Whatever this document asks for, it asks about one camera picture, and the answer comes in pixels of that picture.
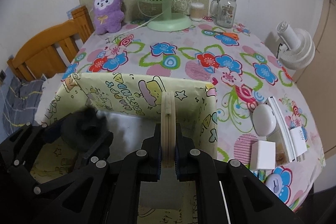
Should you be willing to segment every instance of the fan base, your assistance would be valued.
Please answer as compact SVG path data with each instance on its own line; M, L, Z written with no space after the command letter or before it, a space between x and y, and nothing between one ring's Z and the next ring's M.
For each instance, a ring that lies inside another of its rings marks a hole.
M147 24L147 27L159 32L175 32L189 28L192 22L182 13L171 13L171 19L164 19L163 15Z

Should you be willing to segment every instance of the floral tablecloth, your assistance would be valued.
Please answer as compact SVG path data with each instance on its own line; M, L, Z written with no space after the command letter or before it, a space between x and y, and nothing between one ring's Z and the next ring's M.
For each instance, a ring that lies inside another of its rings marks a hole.
M133 21L120 33L143 22ZM120 72L209 81L217 92L217 159L236 158L247 167L251 145L258 140L252 111L274 96L288 127L305 127L308 151L305 160L260 172L258 177L265 181L269 174L278 173L282 187L277 196L292 210L298 208L325 165L322 143L304 97L260 39L242 24L222 29L209 17L182 31L156 32L141 27L115 36L92 35L63 79L73 72Z

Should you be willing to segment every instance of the black plush toy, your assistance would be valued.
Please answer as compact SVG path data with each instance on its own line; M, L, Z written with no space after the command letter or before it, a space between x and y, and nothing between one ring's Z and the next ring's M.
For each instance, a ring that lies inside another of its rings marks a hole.
M61 126L62 139L80 153L87 152L106 132L106 117L98 118L94 108L73 113Z

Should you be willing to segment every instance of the chair backrest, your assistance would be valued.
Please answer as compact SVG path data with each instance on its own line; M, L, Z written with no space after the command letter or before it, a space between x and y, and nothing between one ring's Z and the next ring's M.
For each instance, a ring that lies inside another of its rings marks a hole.
M66 66L55 48L55 43L60 45L69 62L72 62L78 53L72 36L78 33L85 43L94 31L85 6L71 14L73 19L38 33L23 45L14 58L7 61L17 77L32 81L42 74L50 78L56 73L65 72Z

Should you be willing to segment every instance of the white fan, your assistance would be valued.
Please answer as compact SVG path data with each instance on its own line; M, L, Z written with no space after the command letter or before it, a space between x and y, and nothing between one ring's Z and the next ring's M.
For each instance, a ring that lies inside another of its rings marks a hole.
M283 21L277 27L278 35L287 49L279 57L288 69L298 70L308 66L315 55L315 44L310 34L303 29L294 28Z

